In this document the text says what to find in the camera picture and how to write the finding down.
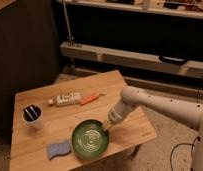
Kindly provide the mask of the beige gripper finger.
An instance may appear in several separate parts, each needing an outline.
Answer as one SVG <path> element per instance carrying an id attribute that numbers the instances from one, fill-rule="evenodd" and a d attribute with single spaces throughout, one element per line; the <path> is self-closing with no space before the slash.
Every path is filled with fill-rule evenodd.
<path id="1" fill-rule="evenodd" d="M 108 129 L 110 129 L 112 127 L 112 123 L 110 120 L 105 120 L 102 124 L 102 129 L 104 131 L 107 131 Z"/>

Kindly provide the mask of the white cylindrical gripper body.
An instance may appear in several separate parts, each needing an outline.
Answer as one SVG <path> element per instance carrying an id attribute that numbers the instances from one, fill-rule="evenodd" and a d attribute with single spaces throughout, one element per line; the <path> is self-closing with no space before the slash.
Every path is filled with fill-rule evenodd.
<path id="1" fill-rule="evenodd" d="M 112 124 L 122 122 L 129 113 L 132 112 L 132 107 L 124 103 L 117 103 L 108 112 L 108 119 Z"/>

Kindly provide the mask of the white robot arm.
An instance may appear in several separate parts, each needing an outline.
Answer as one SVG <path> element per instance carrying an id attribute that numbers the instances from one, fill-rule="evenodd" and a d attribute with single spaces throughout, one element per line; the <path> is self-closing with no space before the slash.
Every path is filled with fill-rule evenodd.
<path id="1" fill-rule="evenodd" d="M 199 142 L 195 146 L 191 169 L 203 171 L 203 104 L 156 96 L 142 88 L 125 86 L 119 101 L 109 110 L 103 129 L 108 130 L 121 123 L 139 106 L 146 106 L 198 132 Z"/>

